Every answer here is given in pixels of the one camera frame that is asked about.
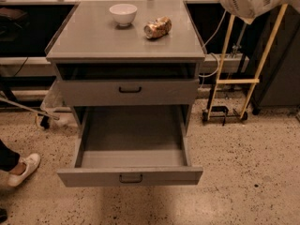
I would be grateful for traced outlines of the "grey drawer cabinet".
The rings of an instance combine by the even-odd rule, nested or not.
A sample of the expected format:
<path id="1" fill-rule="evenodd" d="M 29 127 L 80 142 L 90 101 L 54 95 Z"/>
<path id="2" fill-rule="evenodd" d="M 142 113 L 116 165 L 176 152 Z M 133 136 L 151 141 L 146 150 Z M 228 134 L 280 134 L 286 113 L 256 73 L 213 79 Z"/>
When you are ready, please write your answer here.
<path id="1" fill-rule="evenodd" d="M 182 1 L 138 1 L 137 16 L 129 26 L 120 26 L 109 9 L 110 1 L 81 1 L 72 10 L 47 52 L 57 81 L 187 80 L 199 84 L 204 51 Z M 171 31 L 148 39 L 146 24 L 169 17 Z M 186 129 L 192 104 L 181 108 Z M 69 106 L 77 125 L 92 107 Z"/>

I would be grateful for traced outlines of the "closed grey upper drawer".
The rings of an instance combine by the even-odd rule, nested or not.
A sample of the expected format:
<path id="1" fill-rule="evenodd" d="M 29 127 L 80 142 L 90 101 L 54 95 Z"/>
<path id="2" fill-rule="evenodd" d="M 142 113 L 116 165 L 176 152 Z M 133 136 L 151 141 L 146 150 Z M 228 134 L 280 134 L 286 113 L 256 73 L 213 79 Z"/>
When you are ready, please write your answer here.
<path id="1" fill-rule="evenodd" d="M 195 79 L 74 80 L 57 84 L 68 106 L 192 104 L 198 89 Z"/>

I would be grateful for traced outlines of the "open grey middle drawer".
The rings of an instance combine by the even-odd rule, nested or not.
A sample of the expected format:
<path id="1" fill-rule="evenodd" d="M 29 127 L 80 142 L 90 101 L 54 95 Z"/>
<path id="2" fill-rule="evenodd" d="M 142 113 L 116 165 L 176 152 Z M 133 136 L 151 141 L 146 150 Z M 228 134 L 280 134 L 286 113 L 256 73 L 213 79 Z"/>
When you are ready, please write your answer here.
<path id="1" fill-rule="evenodd" d="M 116 106 L 86 111 L 57 174 L 67 187 L 176 186 L 198 184 L 203 169 L 191 165 L 180 107 Z"/>

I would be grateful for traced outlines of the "white ceramic bowl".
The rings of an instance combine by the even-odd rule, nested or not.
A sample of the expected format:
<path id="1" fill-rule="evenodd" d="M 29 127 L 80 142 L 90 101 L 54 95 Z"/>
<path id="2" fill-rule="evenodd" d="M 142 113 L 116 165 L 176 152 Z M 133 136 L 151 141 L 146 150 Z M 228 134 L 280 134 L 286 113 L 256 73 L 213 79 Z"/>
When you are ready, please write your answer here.
<path id="1" fill-rule="evenodd" d="M 131 4 L 116 4 L 110 7 L 113 20 L 120 26 L 131 25 L 137 11 L 137 7 Z"/>

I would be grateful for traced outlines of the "clear plastic bin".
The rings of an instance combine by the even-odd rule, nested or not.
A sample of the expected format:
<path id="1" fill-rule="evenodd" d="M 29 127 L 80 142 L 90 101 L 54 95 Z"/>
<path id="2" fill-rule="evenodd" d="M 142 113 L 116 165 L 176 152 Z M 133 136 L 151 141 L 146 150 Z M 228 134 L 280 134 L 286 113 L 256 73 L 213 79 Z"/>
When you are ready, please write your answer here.
<path id="1" fill-rule="evenodd" d="M 45 98 L 43 99 L 40 109 L 52 116 L 52 120 L 59 127 L 76 127 L 75 118 L 71 109 L 65 104 L 62 94 L 58 87 L 58 82 L 54 81 Z"/>

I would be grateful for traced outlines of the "white shoe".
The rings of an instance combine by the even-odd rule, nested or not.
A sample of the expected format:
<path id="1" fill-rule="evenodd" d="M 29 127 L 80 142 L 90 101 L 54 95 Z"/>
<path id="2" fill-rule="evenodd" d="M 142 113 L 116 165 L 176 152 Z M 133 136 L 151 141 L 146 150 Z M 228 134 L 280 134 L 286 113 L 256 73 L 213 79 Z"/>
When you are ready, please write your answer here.
<path id="1" fill-rule="evenodd" d="M 21 157 L 17 165 L 8 172 L 7 183 L 11 187 L 17 187 L 38 168 L 39 164 L 40 155 L 37 153 Z"/>

